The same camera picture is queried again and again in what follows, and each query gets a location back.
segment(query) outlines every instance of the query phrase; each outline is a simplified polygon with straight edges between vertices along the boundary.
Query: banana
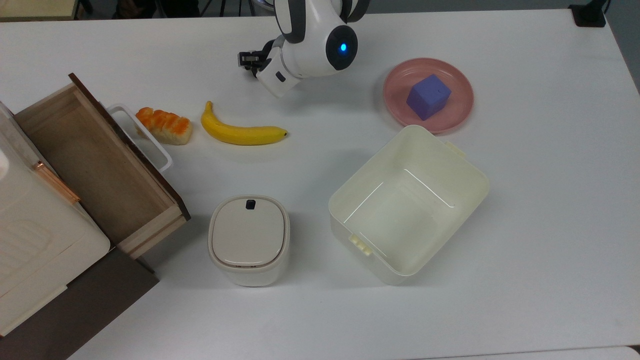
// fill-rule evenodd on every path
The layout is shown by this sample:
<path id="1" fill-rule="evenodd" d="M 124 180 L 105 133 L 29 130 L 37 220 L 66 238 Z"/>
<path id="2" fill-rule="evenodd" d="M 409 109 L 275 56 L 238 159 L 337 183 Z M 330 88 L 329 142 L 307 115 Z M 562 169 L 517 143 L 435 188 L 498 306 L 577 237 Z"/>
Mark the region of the banana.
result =
<path id="1" fill-rule="evenodd" d="M 224 124 L 213 113 L 211 101 L 207 101 L 200 121 L 209 135 L 221 142 L 236 145 L 265 145 L 279 142 L 287 136 L 287 131 L 277 126 L 240 127 Z"/>

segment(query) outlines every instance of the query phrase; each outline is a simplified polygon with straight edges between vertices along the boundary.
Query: plastic storage box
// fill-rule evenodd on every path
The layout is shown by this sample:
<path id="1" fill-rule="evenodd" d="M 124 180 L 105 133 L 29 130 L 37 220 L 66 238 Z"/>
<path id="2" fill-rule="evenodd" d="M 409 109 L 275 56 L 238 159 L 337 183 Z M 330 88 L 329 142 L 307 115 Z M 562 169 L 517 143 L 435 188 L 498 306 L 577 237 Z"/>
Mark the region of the plastic storage box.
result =
<path id="1" fill-rule="evenodd" d="M 486 176 L 407 126 L 329 200 L 335 237 L 387 284 L 416 274 L 489 192 Z"/>
<path id="2" fill-rule="evenodd" d="M 209 256 L 234 283 L 267 286 L 287 268 L 290 233 L 289 215 L 275 199 L 231 197 L 211 217 Z"/>
<path id="3" fill-rule="evenodd" d="M 0 335 L 104 256 L 109 239 L 11 147 L 0 104 Z"/>

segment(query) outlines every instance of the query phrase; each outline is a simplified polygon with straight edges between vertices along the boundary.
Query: open drawer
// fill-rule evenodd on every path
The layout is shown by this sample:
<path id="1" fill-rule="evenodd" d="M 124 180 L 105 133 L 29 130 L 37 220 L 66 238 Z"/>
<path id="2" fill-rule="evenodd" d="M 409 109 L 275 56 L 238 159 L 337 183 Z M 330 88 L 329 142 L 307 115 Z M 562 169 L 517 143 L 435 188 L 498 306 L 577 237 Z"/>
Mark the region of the open drawer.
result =
<path id="1" fill-rule="evenodd" d="M 13 119 L 107 238 L 137 258 L 189 213 L 111 115 L 74 74 L 69 77 L 71 84 Z"/>

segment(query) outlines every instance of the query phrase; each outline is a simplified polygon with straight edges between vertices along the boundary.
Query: cream plastic bin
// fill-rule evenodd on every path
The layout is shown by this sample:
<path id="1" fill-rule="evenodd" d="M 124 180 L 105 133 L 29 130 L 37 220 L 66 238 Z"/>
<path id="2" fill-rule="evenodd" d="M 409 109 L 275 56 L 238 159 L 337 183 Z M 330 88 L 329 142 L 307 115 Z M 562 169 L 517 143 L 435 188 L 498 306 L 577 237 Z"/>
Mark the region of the cream plastic bin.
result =
<path id="1" fill-rule="evenodd" d="M 209 256 L 234 283 L 267 286 L 287 268 L 290 233 L 289 215 L 275 199 L 231 197 L 211 217 Z"/>
<path id="2" fill-rule="evenodd" d="M 486 176 L 418 125 L 405 127 L 329 200 L 331 229 L 383 282 L 416 274 L 489 192 Z"/>

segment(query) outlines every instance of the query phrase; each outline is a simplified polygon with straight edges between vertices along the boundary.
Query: white box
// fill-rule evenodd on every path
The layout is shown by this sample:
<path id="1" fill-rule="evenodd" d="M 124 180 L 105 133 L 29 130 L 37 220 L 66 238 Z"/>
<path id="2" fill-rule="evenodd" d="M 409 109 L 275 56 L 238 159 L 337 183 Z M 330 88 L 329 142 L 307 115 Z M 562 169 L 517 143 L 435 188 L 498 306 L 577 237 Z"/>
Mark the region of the white box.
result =
<path id="1" fill-rule="evenodd" d="M 395 285 L 416 274 L 488 192 L 486 176 L 459 151 L 407 126 L 332 195 L 331 228 Z"/>

